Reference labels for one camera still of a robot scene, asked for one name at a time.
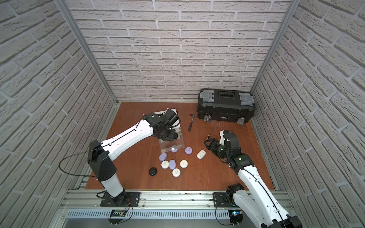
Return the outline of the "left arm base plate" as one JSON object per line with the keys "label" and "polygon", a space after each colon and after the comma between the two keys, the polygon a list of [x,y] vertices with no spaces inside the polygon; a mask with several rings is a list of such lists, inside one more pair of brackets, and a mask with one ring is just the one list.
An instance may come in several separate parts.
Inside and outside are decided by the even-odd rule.
{"label": "left arm base plate", "polygon": [[139,203],[141,192],[122,192],[116,197],[111,197],[108,192],[105,192],[100,206],[101,207],[137,207]]}

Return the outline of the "clear acrylic drawer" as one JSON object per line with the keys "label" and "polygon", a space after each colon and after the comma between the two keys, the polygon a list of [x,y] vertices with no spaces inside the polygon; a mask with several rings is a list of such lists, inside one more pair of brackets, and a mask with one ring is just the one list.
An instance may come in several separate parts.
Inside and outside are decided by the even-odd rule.
{"label": "clear acrylic drawer", "polygon": [[176,145],[178,149],[185,148],[185,143],[184,143],[184,139],[183,139],[181,129],[176,128],[176,133],[178,135],[178,138],[173,140],[172,142],[164,141],[164,140],[161,140],[161,139],[158,140],[161,153],[171,152],[171,148],[174,145]]}

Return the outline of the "white oblong earphone case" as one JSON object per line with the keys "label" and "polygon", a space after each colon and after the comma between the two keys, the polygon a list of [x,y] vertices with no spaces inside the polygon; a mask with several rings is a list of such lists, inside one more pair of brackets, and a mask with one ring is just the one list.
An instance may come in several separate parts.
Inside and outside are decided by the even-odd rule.
{"label": "white oblong earphone case", "polygon": [[197,158],[201,160],[205,155],[206,155],[206,151],[205,150],[200,150],[197,153]]}

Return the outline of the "white drawer cabinet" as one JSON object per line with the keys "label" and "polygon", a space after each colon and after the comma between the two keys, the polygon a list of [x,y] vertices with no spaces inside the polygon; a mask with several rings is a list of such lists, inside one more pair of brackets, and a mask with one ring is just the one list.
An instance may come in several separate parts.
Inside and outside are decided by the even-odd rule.
{"label": "white drawer cabinet", "polygon": [[154,112],[154,113],[155,113],[156,115],[158,115],[158,114],[164,114],[164,113],[166,113],[168,110],[169,110],[169,108],[167,108],[166,110],[158,111],[158,112]]}

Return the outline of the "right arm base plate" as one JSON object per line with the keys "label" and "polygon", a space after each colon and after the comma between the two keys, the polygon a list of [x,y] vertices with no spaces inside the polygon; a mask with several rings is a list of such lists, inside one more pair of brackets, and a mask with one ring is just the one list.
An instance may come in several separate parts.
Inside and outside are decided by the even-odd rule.
{"label": "right arm base plate", "polygon": [[225,192],[214,192],[213,203],[215,208],[237,208]]}

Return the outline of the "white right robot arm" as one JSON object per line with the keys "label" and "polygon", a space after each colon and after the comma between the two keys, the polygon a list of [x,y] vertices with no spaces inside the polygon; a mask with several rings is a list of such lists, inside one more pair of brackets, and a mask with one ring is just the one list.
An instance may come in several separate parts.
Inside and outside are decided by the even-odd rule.
{"label": "white right robot arm", "polygon": [[220,139],[210,136],[204,141],[207,150],[234,170],[248,187],[253,198],[241,184],[229,186],[224,202],[239,207],[257,228],[302,228],[297,216],[291,216],[276,200],[259,175],[253,160],[241,151],[237,135],[228,130],[220,131]]}

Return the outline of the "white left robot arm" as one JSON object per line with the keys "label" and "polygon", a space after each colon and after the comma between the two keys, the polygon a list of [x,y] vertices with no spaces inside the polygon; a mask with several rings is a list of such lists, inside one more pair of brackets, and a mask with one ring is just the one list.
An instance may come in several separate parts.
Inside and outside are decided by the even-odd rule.
{"label": "white left robot arm", "polygon": [[94,140],[89,144],[87,163],[108,197],[113,200],[125,197],[125,190],[117,177],[117,168],[113,161],[147,137],[154,136],[169,142],[176,140],[178,134],[175,128],[179,124],[180,118],[176,111],[168,109],[162,113],[143,116],[138,123],[117,136],[102,142]]}

